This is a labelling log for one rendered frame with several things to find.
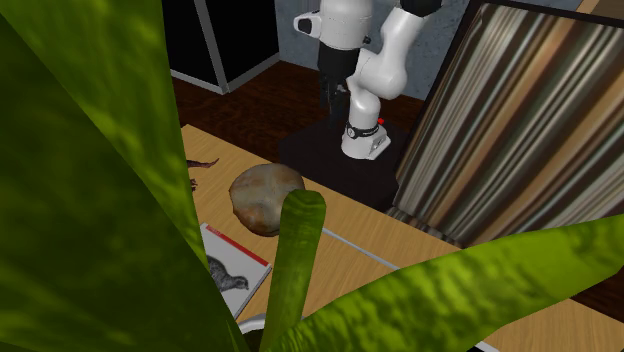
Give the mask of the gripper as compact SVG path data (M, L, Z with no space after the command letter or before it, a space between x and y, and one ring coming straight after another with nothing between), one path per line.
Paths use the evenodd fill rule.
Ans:
M342 119L348 113L349 89L344 81L353 75L360 53L360 48L340 50L323 42L319 43L317 67L320 72L320 107L331 108L333 96L332 81L340 82L334 92L334 116Z

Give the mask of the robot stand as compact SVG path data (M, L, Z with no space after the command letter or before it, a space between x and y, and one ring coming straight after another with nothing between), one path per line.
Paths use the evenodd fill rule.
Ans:
M391 144L374 160L357 160L341 150L341 134L324 118L279 142L280 162L303 177L380 212L398 191L395 166L408 133L387 121Z

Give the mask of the round brown bread loaf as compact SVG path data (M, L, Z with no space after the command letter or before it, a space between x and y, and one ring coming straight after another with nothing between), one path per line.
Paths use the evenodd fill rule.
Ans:
M304 189L302 176L279 163L260 164L241 173L231 184L233 213L252 233L264 237L279 234L284 199Z

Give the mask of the brown dinosaur toy figure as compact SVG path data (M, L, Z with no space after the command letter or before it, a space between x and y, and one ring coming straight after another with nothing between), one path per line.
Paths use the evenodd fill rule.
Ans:
M187 159L187 168L211 168L212 166L214 166L215 164L217 164L219 161L219 158L217 158L214 161L211 162L203 162L203 161L197 161L197 160L190 160ZM198 183L196 181L195 178L190 178L190 187L191 187L191 191L194 192L196 190L198 186Z

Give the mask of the striped brown box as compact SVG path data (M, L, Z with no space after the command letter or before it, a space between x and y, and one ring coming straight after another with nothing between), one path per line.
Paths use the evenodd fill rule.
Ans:
M469 0L389 215L459 247L624 213L624 15Z

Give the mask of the white book with bird picture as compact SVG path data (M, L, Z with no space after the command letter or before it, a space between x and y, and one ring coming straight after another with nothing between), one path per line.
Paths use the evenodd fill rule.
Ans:
M207 223L200 231L210 274L237 319L271 272L271 264Z

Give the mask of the green potted plant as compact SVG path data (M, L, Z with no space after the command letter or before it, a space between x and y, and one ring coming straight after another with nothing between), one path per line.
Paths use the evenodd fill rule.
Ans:
M0 352L249 352L207 266L160 0L0 0ZM260 352L467 352L624 266L624 215L513 234L302 313L285 202Z

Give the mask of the black cabinet with grey frame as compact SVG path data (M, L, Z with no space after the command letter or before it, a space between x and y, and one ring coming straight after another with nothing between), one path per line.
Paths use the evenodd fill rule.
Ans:
M279 61L275 0L161 0L171 75L227 94Z

